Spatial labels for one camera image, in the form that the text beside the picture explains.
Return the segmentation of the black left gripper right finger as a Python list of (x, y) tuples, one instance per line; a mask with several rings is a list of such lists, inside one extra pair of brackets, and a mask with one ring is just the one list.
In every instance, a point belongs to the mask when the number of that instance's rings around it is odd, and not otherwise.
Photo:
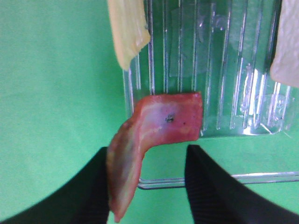
[(185, 188), (196, 224), (297, 224), (291, 212), (245, 187), (199, 145), (189, 145)]

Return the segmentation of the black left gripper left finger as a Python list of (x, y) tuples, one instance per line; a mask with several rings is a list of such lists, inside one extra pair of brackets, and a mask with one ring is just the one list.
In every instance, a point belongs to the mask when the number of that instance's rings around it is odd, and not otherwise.
[(109, 216), (107, 148), (64, 186), (44, 200), (3, 221), (4, 224), (106, 224)]

